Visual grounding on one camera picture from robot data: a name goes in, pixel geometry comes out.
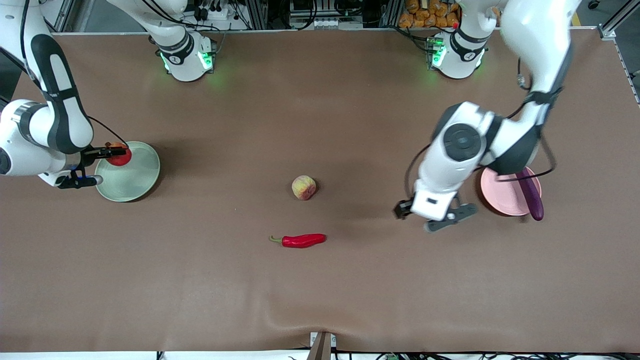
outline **red fruit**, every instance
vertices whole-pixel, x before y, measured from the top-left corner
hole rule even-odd
[[[107,143],[105,145],[110,149],[118,148],[118,147],[122,147],[126,149],[126,153],[124,155],[112,156],[110,158],[107,158],[107,161],[109,162],[109,164],[112,164],[113,166],[116,166],[116,167],[121,167],[122,165],[126,165],[128,162],[131,161],[131,150],[129,150],[129,147],[126,146],[125,144],[121,142],[112,142],[112,143]]]

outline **pink plate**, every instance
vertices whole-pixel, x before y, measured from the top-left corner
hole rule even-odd
[[[531,169],[526,169],[530,174],[534,174]],[[500,180],[515,178],[515,174],[498,176],[495,171],[486,168],[482,171],[480,177],[480,190],[486,201],[494,209],[505,215],[520,217],[529,213],[529,207],[527,206],[527,201],[524,199],[520,184],[518,181],[500,182]],[[532,180],[542,199],[540,180],[538,180],[537,177],[534,177]]]

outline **purple eggplant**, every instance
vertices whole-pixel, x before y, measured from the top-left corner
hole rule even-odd
[[[540,199],[536,184],[533,182],[533,179],[522,179],[523,177],[531,175],[532,174],[525,168],[516,174],[516,178],[521,179],[518,180],[518,184],[520,184],[524,199],[527,201],[527,207],[529,207],[531,217],[533,217],[535,221],[540,221],[545,216],[545,208],[542,207],[542,199]]]

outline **plate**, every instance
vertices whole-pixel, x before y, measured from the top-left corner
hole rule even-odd
[[[127,142],[131,160],[117,167],[106,159],[100,159],[95,174],[102,176],[102,184],[96,188],[100,195],[116,202],[127,202],[145,195],[160,175],[160,157],[149,144]]]
[[[528,167],[526,168],[530,174],[535,174]],[[498,175],[490,168],[485,168],[480,177],[480,191],[491,207],[505,215],[520,217],[528,214],[529,207],[524,193],[520,188],[518,181],[501,182],[500,180],[515,179],[516,175]],[[538,194],[542,199],[542,187],[540,180],[534,177],[533,183],[538,190]]]

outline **wire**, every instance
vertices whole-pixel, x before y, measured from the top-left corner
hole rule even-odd
[[[394,25],[384,25],[383,28],[389,28],[389,29],[393,29],[396,30],[397,32],[399,32],[400,34],[402,34],[402,36],[404,37],[413,37],[416,40],[421,40],[421,41],[426,41],[427,38],[426,37],[417,37],[415,35],[411,35],[411,33],[405,33],[401,28],[398,28],[397,26]]]
[[[344,11],[340,10],[340,8],[338,7],[338,3],[339,3],[340,1],[345,1],[345,3],[344,3]],[[342,15],[342,16],[355,16],[355,15],[360,15],[360,14],[362,13],[362,6],[363,6],[363,5],[360,5],[359,9],[355,10],[355,11],[354,11],[354,12],[352,12],[352,13],[348,13],[348,11],[349,11],[349,10],[347,9],[346,0],[335,0],[335,1],[333,2],[333,9],[334,9],[337,13],[339,13],[340,15]]]
[[[222,51],[222,45],[225,44],[225,38],[227,37],[227,33],[229,32],[229,30],[225,31],[222,34],[222,40],[220,40],[220,46],[218,46],[218,48],[216,49],[216,55]]]
[[[549,170],[541,172],[539,174],[533,174],[533,175],[530,175],[530,176],[521,177],[519,179],[516,178],[516,179],[498,180],[498,182],[500,182],[500,183],[510,183],[512,181],[533,179],[534,177],[545,176],[545,175],[550,174],[551,172],[553,172],[556,169],[556,166],[557,166],[556,157],[554,156],[554,152],[551,151],[551,147],[547,143],[547,139],[545,138],[545,136],[542,133],[542,131],[540,131],[540,143],[542,144],[542,149],[544,149],[545,154],[549,158],[549,163],[551,165],[551,168]]]
[[[309,9],[309,21],[307,21],[307,23],[298,30],[304,30],[308,28],[311,24],[314,23],[316,19],[316,15],[318,14],[318,3],[316,2],[316,0],[309,0],[309,1],[311,1],[311,7]]]
[[[145,5],[150,8],[151,10],[154,11],[154,13],[156,13],[158,16],[160,16],[161,18],[163,18],[164,20],[173,22],[175,24],[181,24],[181,25],[188,25],[188,26],[194,26],[194,24],[191,24],[189,22],[182,22],[180,20],[176,20],[173,17],[171,17],[171,15],[169,15],[164,9],[162,9],[162,7],[160,7],[158,5],[158,3],[156,2],[156,0],[150,0],[158,9],[160,9],[160,11],[162,11],[163,13],[160,13],[158,10],[156,10],[156,8],[154,8],[153,6],[151,6],[151,4],[149,4],[149,2],[147,0],[142,0],[143,3],[145,3]],[[199,27],[202,28],[208,28],[208,29],[212,29],[212,30],[216,30],[216,31],[220,31],[220,29],[218,29],[217,27],[213,26],[213,25],[197,25]]]
[[[97,122],[98,124],[100,124],[105,129],[107,129],[111,134],[113,134],[113,136],[117,137],[118,140],[120,140],[123,144],[125,144],[127,146],[127,149],[129,148],[129,144],[126,141],[124,141],[124,139],[121,138],[120,135],[116,134],[115,131],[111,130],[107,125],[103,124],[100,120],[96,119],[95,117],[91,117],[91,116],[88,116],[88,115],[87,115],[87,117],[89,119]]]
[[[284,14],[286,12],[286,9],[285,9],[284,6],[285,6],[286,2],[287,2],[287,0],[281,0],[280,1],[280,9],[278,10],[278,17],[280,18],[280,21],[282,21],[282,24],[284,25],[285,29],[291,29],[291,25],[289,24],[289,21],[287,21],[284,18]]]
[[[42,17],[44,19],[44,22],[47,24],[47,26],[49,27],[49,29],[53,30],[54,33],[57,33],[58,30],[56,30],[56,28],[53,27],[53,25],[51,25],[51,23],[47,20],[46,17]]]
[[[397,26],[393,26],[393,25],[385,25],[385,26],[383,26],[383,28],[389,28],[389,29],[396,30],[397,32],[402,34],[404,37],[409,38],[418,49],[420,49],[421,51],[424,51],[425,53],[429,53],[429,50],[427,50],[426,48],[422,47],[418,43],[418,41],[426,41],[427,38],[417,37],[415,35],[412,35],[408,28],[407,28],[406,32],[404,32],[401,28],[398,28]]]
[[[24,6],[22,7],[22,22],[20,23],[20,50],[22,51],[22,61],[24,61],[24,69],[29,79],[34,79],[35,77],[31,73],[31,69],[29,69],[29,62],[27,61],[27,52],[24,48],[24,28],[27,23],[27,12],[29,11],[29,0],[24,1]]]
[[[525,105],[526,105],[526,102],[523,102],[522,104],[520,104],[520,106],[516,109],[516,111],[511,113],[511,115],[507,116],[507,119],[511,119],[514,116],[518,115],[522,111]]]
[[[431,144],[423,147],[411,160],[411,163],[409,164],[409,167],[406,169],[406,171],[404,172],[404,193],[406,194],[406,196],[408,198],[410,198],[413,193],[412,190],[410,190],[409,188],[409,177],[411,176],[411,170],[413,170],[413,166],[415,165],[415,162],[418,161],[418,158],[420,157],[420,155],[422,155],[422,153],[424,153],[425,151],[427,151],[427,149],[429,148],[429,146],[431,146]]]
[[[455,34],[456,33],[455,30],[454,31],[449,31],[449,30],[445,30],[445,29],[443,29],[443,28],[441,28],[439,26],[432,26],[432,28],[436,28],[436,29],[438,29],[438,30],[440,30],[440,31],[442,31],[444,33],[447,33],[447,34]]]
[[[523,75],[522,75],[522,73],[520,72],[520,61],[521,61],[521,59],[520,59],[520,58],[518,58],[518,75],[517,75],[517,78],[518,78],[518,86],[519,86],[522,90],[527,90],[527,91],[529,91],[529,90],[531,90],[531,86],[528,86],[528,87],[527,87],[527,85],[525,84],[524,76],[523,76]]]
[[[409,38],[411,39],[411,41],[413,42],[413,44],[420,50],[424,51],[426,54],[429,53],[429,50],[425,49],[424,47],[420,46],[420,44],[418,43],[418,40],[411,35],[411,33],[409,32],[409,28],[406,29],[407,34],[409,35]]]
[[[240,10],[240,6],[238,5],[238,3],[236,1],[233,0],[229,0],[229,4],[231,5],[231,7],[234,9],[234,11],[236,12],[236,14],[238,15],[238,17],[240,18],[240,20],[242,20],[242,22],[244,23],[244,25],[246,26],[247,30],[252,30],[251,25],[249,24],[249,22],[246,20],[246,17],[244,17],[243,12]]]

